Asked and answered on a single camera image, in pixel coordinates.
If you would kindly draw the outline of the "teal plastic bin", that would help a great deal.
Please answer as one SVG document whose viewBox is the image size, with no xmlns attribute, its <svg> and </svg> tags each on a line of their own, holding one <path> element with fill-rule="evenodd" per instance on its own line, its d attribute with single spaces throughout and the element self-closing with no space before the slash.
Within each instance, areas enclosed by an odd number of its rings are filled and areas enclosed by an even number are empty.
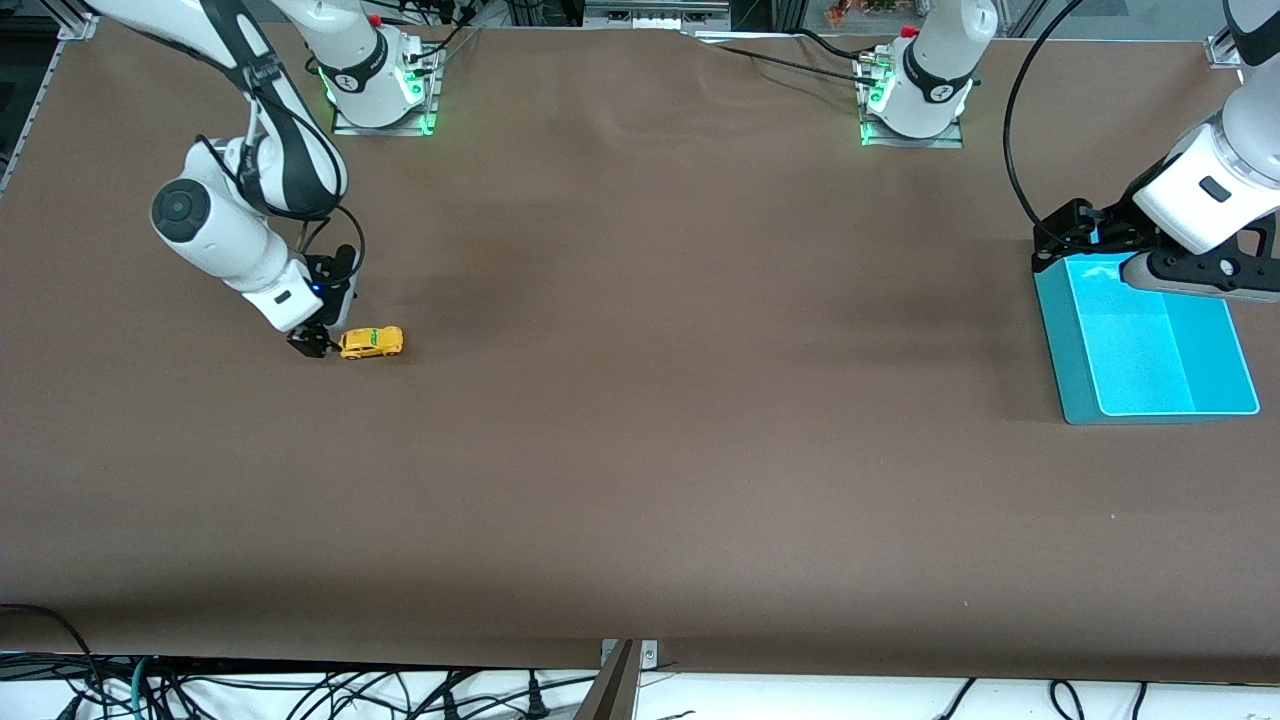
<svg viewBox="0 0 1280 720">
<path fill-rule="evenodd" d="M 1065 258 L 1033 275 L 1064 420 L 1153 425 L 1256 415 L 1228 304 L 1135 290 L 1121 278 L 1124 261 Z"/>
</svg>

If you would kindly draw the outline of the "aluminium frame profile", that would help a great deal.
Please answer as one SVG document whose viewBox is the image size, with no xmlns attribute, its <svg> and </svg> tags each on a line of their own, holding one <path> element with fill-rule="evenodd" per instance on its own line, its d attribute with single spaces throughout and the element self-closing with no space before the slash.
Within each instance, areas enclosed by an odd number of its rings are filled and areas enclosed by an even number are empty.
<svg viewBox="0 0 1280 720">
<path fill-rule="evenodd" d="M 86 0 L 35 1 L 58 23 L 60 41 L 82 41 L 93 37 L 99 24 L 99 14 Z"/>
</svg>

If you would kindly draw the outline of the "metal table clamp plate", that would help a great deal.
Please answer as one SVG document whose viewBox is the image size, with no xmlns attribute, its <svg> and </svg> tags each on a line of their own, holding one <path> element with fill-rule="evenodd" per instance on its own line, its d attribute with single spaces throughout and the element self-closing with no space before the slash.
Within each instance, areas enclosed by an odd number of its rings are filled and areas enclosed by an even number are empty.
<svg viewBox="0 0 1280 720">
<path fill-rule="evenodd" d="M 620 646 L 622 641 L 616 638 L 607 638 L 602 642 L 600 651 L 600 666 L 604 667 L 613 650 Z M 660 662 L 660 646 L 658 639 L 639 639 L 635 641 L 637 656 L 640 657 L 640 669 L 644 671 L 657 670 Z"/>
</svg>

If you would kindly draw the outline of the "grey socket strip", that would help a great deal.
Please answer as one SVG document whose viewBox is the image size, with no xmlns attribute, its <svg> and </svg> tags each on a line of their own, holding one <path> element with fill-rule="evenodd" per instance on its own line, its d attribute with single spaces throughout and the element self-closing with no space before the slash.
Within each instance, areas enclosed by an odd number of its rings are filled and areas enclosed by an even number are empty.
<svg viewBox="0 0 1280 720">
<path fill-rule="evenodd" d="M 581 27 L 728 32 L 732 14 L 730 0 L 584 0 Z"/>
</svg>

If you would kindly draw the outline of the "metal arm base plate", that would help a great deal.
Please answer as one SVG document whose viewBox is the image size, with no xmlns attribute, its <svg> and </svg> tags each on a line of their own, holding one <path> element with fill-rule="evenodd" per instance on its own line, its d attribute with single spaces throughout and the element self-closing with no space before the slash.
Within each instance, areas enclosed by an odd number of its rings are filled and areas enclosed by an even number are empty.
<svg viewBox="0 0 1280 720">
<path fill-rule="evenodd" d="M 326 90 L 333 105 L 332 131 L 337 135 L 431 136 L 436 128 L 447 53 L 424 59 L 406 55 L 390 64 L 360 95 Z"/>
<path fill-rule="evenodd" d="M 863 85 L 856 91 L 860 137 L 864 146 L 883 145 L 915 149 L 960 149 L 963 146 L 959 120 L 960 111 L 965 108 L 963 100 L 947 111 L 948 123 L 946 127 L 940 127 L 937 135 L 928 137 L 905 135 L 877 110 L 893 109 L 895 100 L 899 100 L 899 109 L 904 109 L 902 101 L 908 97 L 910 85 L 896 79 L 890 59 L 874 59 L 870 54 L 861 54 L 859 59 L 851 61 L 851 65 L 858 79 L 870 81 L 869 85 Z"/>
</svg>

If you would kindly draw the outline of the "yellow toy beetle car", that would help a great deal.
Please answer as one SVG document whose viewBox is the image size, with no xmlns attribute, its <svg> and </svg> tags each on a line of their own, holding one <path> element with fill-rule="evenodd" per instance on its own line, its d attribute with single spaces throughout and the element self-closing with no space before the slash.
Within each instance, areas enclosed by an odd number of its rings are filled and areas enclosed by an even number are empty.
<svg viewBox="0 0 1280 720">
<path fill-rule="evenodd" d="M 404 347 L 404 333 L 398 325 L 353 328 L 338 342 L 343 359 L 390 357 Z"/>
</svg>

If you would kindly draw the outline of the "dark grey profile leg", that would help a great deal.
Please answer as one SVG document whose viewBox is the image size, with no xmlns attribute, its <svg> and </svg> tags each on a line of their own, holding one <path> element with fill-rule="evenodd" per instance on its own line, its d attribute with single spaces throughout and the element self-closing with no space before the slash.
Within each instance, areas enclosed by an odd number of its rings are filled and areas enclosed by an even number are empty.
<svg viewBox="0 0 1280 720">
<path fill-rule="evenodd" d="M 573 720 L 634 720 L 644 657 L 641 641 L 614 642 Z"/>
</svg>

